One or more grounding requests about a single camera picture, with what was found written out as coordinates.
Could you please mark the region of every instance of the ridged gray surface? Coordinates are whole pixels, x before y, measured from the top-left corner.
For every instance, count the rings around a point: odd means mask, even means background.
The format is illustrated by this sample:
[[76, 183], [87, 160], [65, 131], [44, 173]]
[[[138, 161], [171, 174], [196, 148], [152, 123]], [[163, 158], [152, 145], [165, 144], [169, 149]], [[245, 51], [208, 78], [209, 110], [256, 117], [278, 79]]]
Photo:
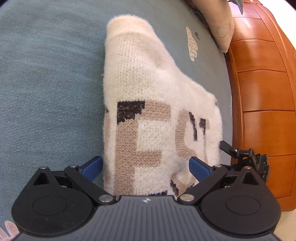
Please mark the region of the ridged gray surface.
[[124, 196], [110, 206], [98, 208], [85, 226], [54, 238], [25, 234], [15, 241], [279, 241], [274, 235], [252, 239], [229, 237], [212, 229], [193, 206], [177, 204], [172, 196]]

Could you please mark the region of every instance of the orange brown leather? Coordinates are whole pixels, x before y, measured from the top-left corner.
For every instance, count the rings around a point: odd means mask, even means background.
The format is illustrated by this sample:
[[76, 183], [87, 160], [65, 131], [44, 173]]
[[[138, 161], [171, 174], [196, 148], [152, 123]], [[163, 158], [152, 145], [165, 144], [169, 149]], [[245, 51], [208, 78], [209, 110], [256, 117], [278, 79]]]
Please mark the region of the orange brown leather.
[[235, 23], [226, 55], [233, 146], [269, 156], [267, 186], [282, 211], [291, 211], [296, 208], [296, 50], [258, 0], [244, 0], [243, 15], [229, 4]]

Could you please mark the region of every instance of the black mechanical device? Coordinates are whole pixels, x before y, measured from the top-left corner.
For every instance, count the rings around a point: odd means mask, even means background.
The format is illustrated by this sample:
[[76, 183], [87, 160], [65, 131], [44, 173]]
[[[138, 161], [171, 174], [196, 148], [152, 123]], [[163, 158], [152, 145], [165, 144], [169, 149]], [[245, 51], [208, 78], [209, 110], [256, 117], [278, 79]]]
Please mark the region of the black mechanical device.
[[12, 207], [20, 234], [14, 241], [279, 241], [273, 234], [280, 206], [266, 187], [266, 155], [220, 148], [238, 163], [208, 166], [189, 161], [199, 180], [173, 196], [121, 196], [92, 181], [102, 171], [97, 156], [63, 171], [40, 167]]

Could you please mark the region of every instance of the white sweater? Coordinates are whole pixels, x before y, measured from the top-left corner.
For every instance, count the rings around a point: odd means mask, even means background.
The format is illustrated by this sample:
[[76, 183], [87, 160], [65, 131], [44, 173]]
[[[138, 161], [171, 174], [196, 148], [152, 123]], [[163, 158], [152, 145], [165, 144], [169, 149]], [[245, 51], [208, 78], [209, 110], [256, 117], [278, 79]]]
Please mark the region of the white sweater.
[[112, 19], [105, 46], [105, 190], [182, 194], [198, 183], [189, 172], [191, 156], [220, 163], [216, 98], [178, 69], [141, 18]]

